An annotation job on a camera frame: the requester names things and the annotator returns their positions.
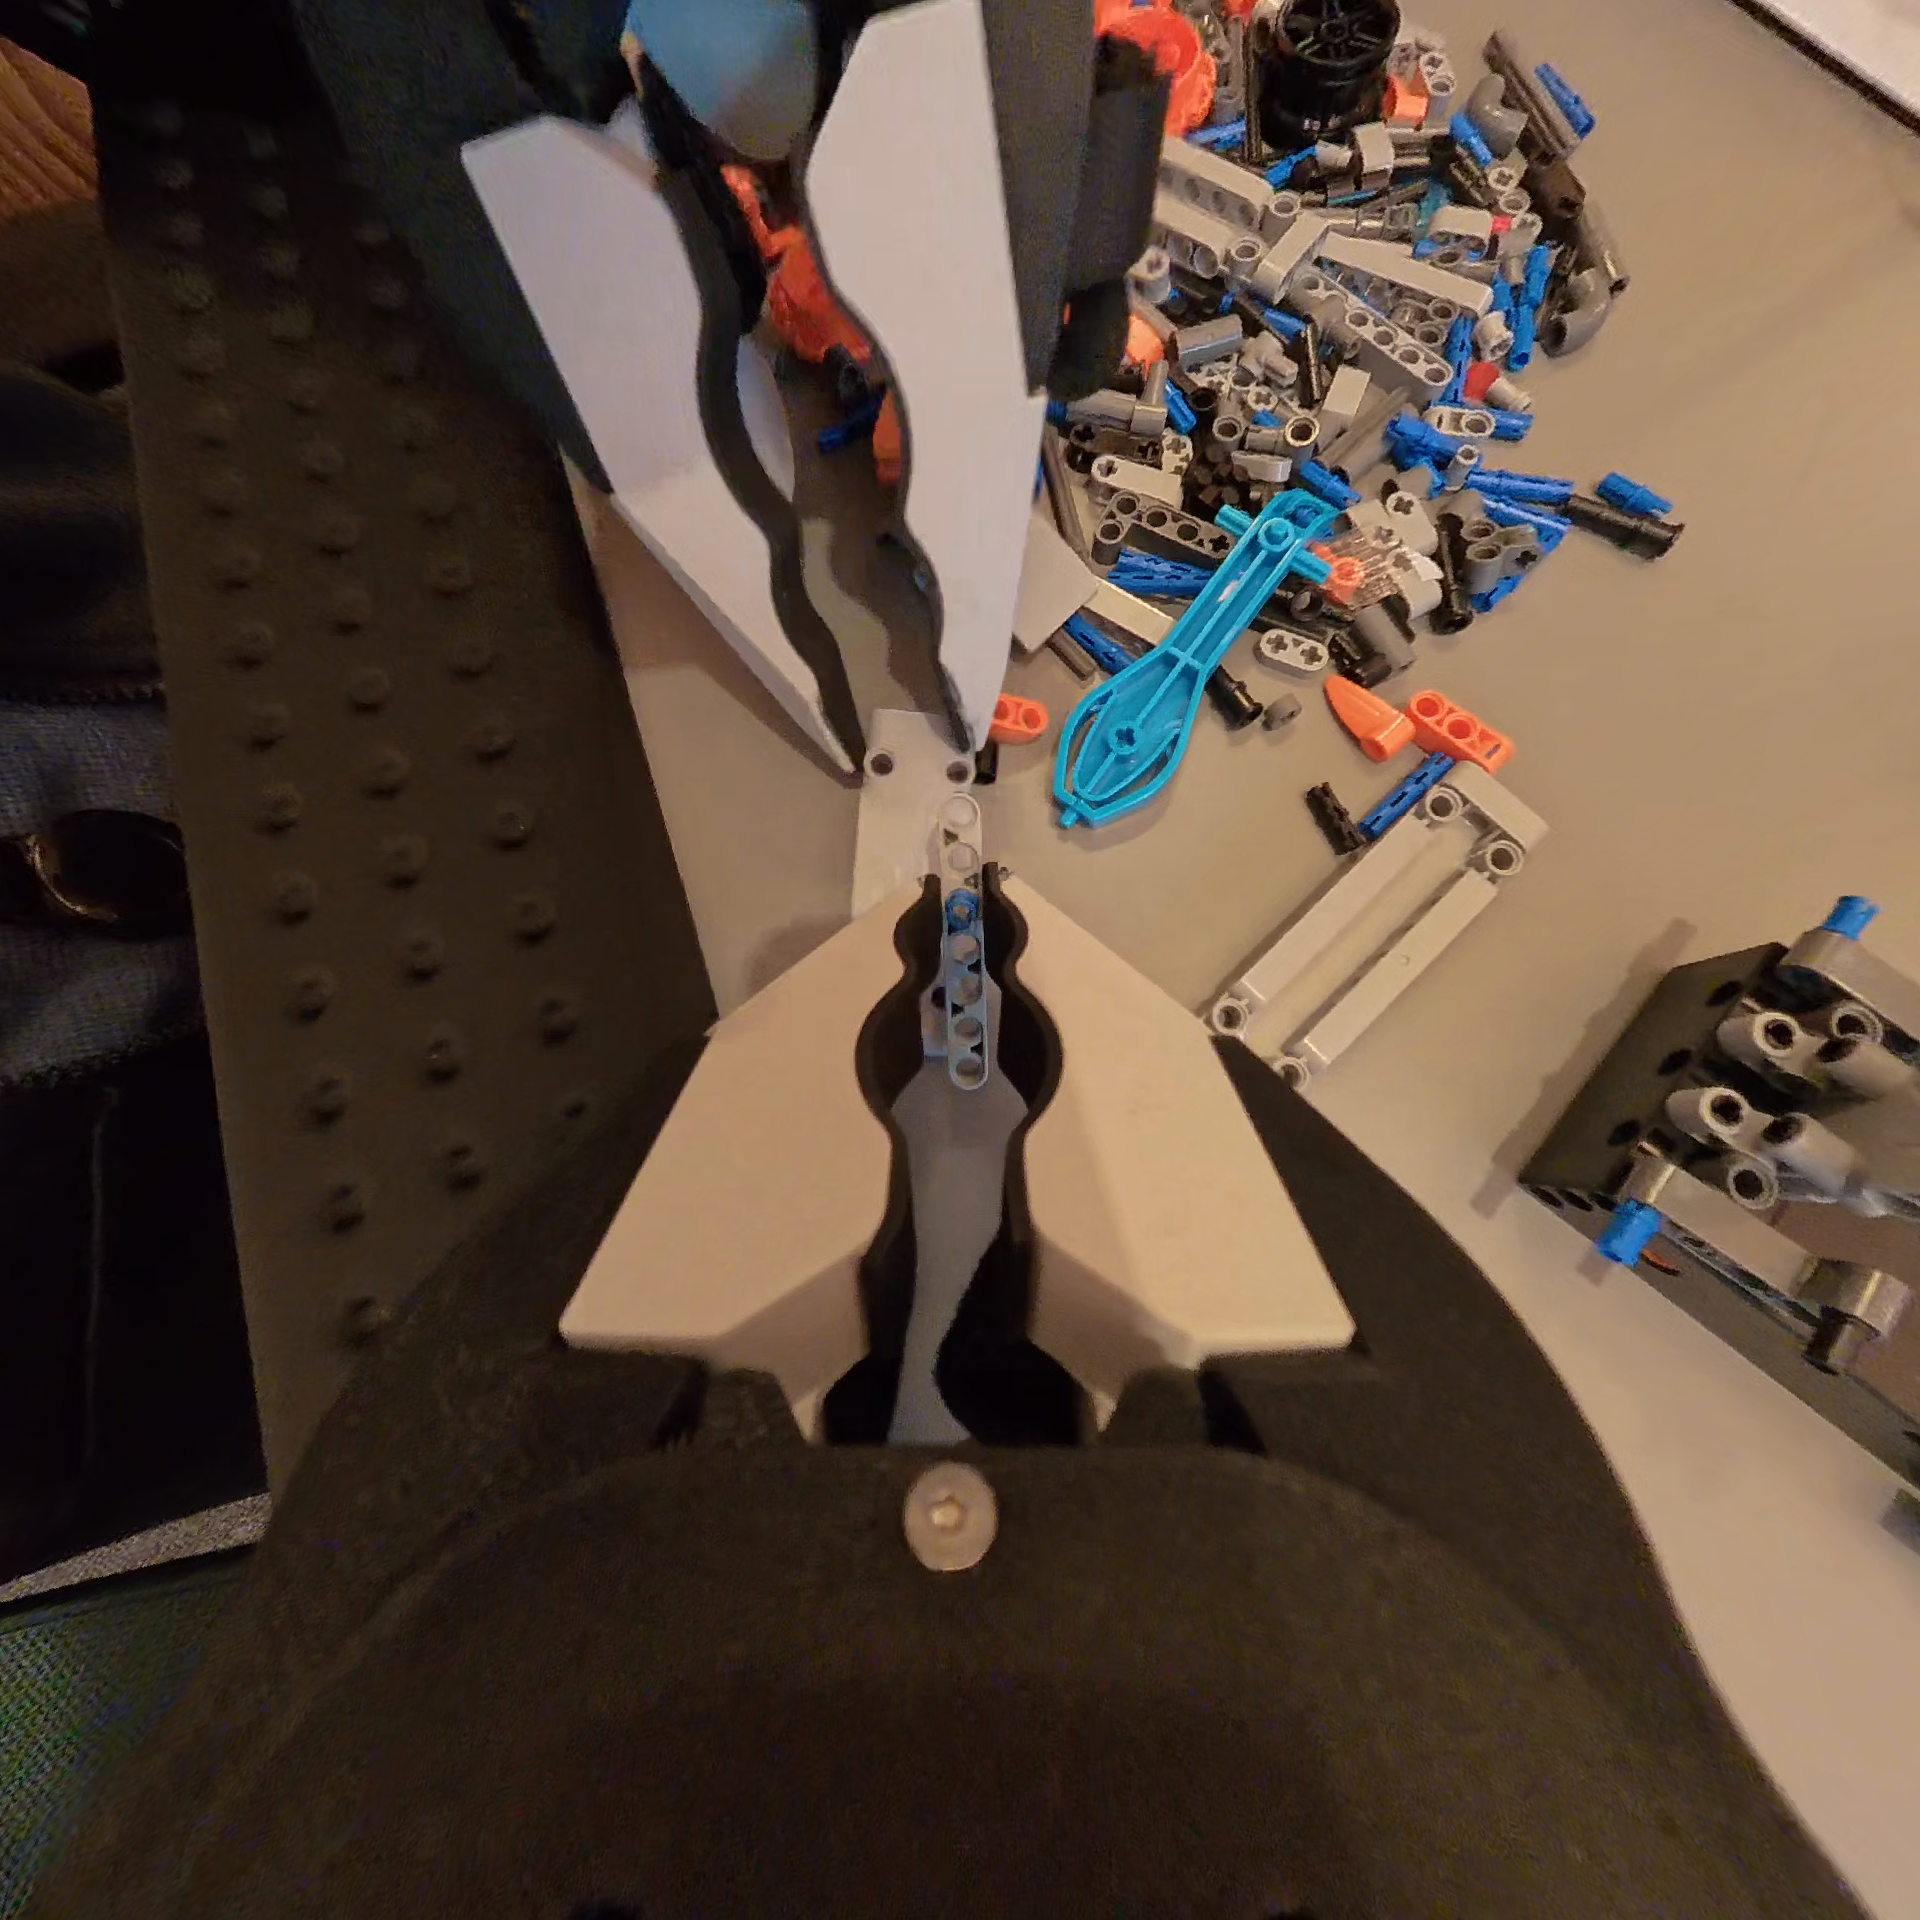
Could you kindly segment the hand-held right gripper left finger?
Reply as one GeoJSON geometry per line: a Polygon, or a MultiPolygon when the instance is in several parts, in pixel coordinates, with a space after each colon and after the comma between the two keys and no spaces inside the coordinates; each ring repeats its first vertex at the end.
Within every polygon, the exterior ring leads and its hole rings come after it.
{"type": "Polygon", "coordinates": [[[705,1036],[560,1316],[577,1354],[696,1360],[776,1381],[805,1438],[878,1347],[858,1268],[895,1186],[893,1096],[858,1044],[905,1012],[938,950],[938,890],[910,883],[705,1036]]]}

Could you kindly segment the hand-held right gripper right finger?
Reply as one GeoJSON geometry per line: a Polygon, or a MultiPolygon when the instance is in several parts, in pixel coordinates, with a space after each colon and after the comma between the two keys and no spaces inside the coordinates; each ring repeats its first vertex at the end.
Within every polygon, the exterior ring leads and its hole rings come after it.
{"type": "Polygon", "coordinates": [[[1082,1438],[1130,1381],[1356,1334],[1201,1021],[1031,883],[988,877],[996,1067],[1024,1112],[959,1303],[959,1423],[1082,1438]]]}

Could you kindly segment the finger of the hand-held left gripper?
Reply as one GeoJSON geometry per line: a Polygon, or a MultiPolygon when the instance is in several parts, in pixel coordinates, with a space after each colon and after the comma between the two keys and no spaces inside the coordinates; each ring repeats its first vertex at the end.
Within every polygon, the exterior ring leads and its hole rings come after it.
{"type": "Polygon", "coordinates": [[[890,376],[897,533],[968,748],[1012,651],[1093,83],[1089,4],[897,4],[855,29],[806,144],[809,236],[890,376]]]}
{"type": "Polygon", "coordinates": [[[561,117],[466,142],[464,168],[616,515],[830,765],[856,774],[865,739],[805,581],[783,406],[695,175],[561,117]]]}

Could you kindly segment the grey perforated thin beam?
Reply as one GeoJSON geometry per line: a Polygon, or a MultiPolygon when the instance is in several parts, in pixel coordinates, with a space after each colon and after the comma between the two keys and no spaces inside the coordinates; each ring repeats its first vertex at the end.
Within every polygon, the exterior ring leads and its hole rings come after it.
{"type": "Polygon", "coordinates": [[[943,1061],[949,1080],[981,1091],[991,1077],[991,994],[985,930],[985,823],[968,787],[946,790],[927,828],[927,876],[938,886],[938,974],[922,1003],[922,1039],[929,1059],[943,1061]],[[949,930],[943,898],[958,890],[978,893],[978,918],[949,930]]]}

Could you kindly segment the grey curved panel piece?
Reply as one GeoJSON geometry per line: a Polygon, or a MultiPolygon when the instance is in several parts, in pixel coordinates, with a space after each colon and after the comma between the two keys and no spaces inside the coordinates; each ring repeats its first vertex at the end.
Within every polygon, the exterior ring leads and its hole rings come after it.
{"type": "Polygon", "coordinates": [[[1033,504],[1024,527],[1024,556],[1012,618],[1020,655],[1037,651],[1088,603],[1098,575],[1060,534],[1048,510],[1033,504]]]}

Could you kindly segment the light blue separator tool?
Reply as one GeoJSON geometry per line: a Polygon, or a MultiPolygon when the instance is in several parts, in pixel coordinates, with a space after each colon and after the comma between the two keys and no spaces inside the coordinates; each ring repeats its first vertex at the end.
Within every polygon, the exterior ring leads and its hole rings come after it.
{"type": "Polygon", "coordinates": [[[1334,517],[1334,504],[1300,488],[1241,517],[1230,554],[1168,635],[1068,714],[1052,772],[1060,828],[1116,826],[1161,792],[1237,638],[1280,587],[1327,583],[1333,566],[1316,547],[1334,517]]]}

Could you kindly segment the black dimpled pad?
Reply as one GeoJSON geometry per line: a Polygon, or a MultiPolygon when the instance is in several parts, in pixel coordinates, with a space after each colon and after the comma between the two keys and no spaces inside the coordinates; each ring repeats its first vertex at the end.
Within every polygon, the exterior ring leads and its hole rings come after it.
{"type": "Polygon", "coordinates": [[[112,302],[269,1487],[712,994],[573,494],[286,4],[97,4],[112,302]]]}

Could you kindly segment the black and grey block model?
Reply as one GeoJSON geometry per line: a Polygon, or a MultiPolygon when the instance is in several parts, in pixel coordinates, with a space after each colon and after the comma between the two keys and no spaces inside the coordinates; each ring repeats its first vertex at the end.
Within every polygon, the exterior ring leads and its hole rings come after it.
{"type": "Polygon", "coordinates": [[[1917,983],[1877,917],[1666,972],[1520,1186],[1914,1490],[1917,983]]]}

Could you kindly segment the long blue pin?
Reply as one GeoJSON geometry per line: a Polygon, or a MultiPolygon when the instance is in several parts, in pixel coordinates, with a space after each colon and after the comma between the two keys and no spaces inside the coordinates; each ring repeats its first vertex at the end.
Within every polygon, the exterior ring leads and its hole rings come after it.
{"type": "Polygon", "coordinates": [[[1409,811],[1453,772],[1453,765],[1455,762],[1444,752],[1423,756],[1409,774],[1393,783],[1377,804],[1357,819],[1356,828],[1362,840],[1372,846],[1398,820],[1409,816],[1409,811]]]}

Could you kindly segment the black spoked wheel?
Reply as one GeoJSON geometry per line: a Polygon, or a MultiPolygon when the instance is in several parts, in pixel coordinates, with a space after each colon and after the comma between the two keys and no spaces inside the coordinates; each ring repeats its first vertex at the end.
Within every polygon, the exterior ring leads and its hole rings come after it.
{"type": "Polygon", "coordinates": [[[1373,122],[1398,39],[1396,3],[1256,3],[1246,51],[1262,142],[1292,152],[1373,122]]]}

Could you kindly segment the orange fin piece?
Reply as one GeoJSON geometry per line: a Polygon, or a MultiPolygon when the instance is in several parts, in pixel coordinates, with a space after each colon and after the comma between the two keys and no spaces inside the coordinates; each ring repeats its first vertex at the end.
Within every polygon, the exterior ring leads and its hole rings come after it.
{"type": "Polygon", "coordinates": [[[1366,762],[1384,763],[1415,746],[1407,714],[1352,678],[1333,674],[1322,684],[1327,711],[1366,762]]]}

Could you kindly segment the orange short beam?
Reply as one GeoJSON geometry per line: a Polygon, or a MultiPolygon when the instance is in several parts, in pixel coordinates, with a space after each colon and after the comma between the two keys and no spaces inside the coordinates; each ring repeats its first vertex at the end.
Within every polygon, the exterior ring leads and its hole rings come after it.
{"type": "Polygon", "coordinates": [[[1487,774],[1498,774],[1516,756],[1516,746],[1506,733],[1433,687],[1409,693],[1402,714],[1413,743],[1423,756],[1447,755],[1487,774]]]}

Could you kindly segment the blue shirt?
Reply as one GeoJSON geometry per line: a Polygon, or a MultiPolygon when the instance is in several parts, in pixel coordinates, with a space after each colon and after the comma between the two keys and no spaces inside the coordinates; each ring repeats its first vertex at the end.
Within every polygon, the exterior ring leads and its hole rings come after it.
{"type": "MultiPolygon", "coordinates": [[[[166,740],[159,703],[5,703],[5,837],[82,810],[172,820],[166,740]]],[[[90,1071],[197,1026],[200,978],[189,935],[127,944],[73,926],[5,926],[6,1085],[90,1071]]]]}

